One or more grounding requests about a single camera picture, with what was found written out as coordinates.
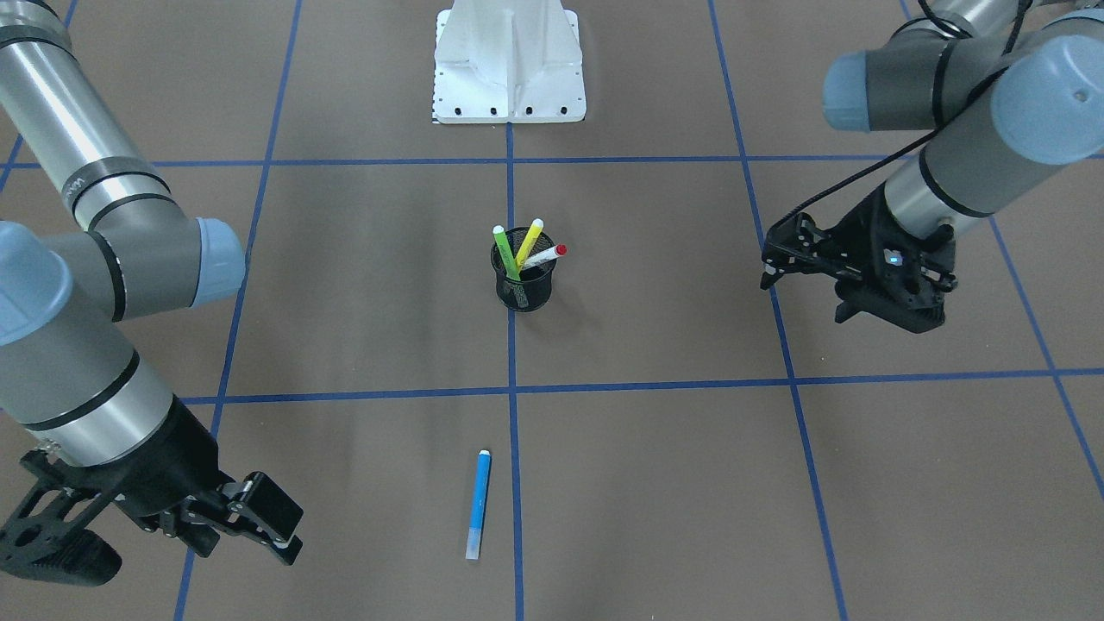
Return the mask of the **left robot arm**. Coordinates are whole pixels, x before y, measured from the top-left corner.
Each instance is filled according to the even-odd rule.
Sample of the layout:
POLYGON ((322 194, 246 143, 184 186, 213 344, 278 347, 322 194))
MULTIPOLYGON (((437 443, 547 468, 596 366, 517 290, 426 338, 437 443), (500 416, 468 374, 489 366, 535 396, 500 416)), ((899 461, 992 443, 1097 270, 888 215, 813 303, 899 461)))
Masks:
POLYGON ((938 1, 883 48, 835 60, 822 110, 845 131, 930 130, 916 157, 825 232, 836 322, 860 313, 911 333, 943 325, 963 232, 1065 166, 1101 151, 1101 6, 1059 15, 1008 46, 1016 1, 938 1))

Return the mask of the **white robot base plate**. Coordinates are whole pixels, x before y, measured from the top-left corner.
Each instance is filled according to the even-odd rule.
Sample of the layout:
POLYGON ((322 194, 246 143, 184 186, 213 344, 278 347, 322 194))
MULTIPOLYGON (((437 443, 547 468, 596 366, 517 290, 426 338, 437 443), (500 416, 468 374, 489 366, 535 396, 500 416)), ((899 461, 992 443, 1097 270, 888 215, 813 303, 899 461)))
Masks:
POLYGON ((560 1, 455 1, 435 23, 433 122, 587 117, 580 20, 560 1))

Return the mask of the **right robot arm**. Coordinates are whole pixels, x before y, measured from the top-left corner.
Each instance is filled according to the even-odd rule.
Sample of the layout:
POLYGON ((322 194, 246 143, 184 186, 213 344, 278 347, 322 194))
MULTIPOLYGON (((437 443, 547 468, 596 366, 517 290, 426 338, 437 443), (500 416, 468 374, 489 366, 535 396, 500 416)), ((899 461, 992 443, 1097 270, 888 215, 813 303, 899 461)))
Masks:
POLYGON ((118 324, 232 298, 232 228, 188 217, 91 86, 43 1, 3 3, 3 109, 79 232, 3 221, 3 411, 38 445, 34 483, 3 523, 3 571, 103 585, 121 566, 91 531, 110 505, 206 557, 221 534, 291 565, 299 504, 264 473, 234 480, 217 443, 118 324))

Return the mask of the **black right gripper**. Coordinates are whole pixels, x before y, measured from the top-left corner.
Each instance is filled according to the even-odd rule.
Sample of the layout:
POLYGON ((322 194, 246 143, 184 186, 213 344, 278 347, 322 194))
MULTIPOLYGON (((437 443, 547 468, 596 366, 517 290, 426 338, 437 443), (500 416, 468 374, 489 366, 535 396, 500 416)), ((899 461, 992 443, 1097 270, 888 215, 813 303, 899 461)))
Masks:
POLYGON ((231 482, 217 467, 216 439, 180 398, 153 436, 112 469, 121 478, 103 495, 146 533, 184 543, 198 557, 208 558, 221 534, 259 543, 285 566, 302 550, 300 504, 263 472, 231 482))

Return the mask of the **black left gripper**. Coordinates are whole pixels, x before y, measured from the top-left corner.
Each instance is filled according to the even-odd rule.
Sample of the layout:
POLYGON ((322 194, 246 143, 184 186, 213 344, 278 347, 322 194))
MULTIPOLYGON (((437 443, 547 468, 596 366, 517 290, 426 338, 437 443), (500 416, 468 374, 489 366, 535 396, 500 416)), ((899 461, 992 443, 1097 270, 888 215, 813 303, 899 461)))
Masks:
POLYGON ((875 190, 860 204, 858 217, 861 280, 835 290, 839 304, 834 322, 868 313, 907 333, 938 329, 944 303, 957 286, 955 230, 943 220, 928 236, 913 236, 890 212, 887 192, 875 190))

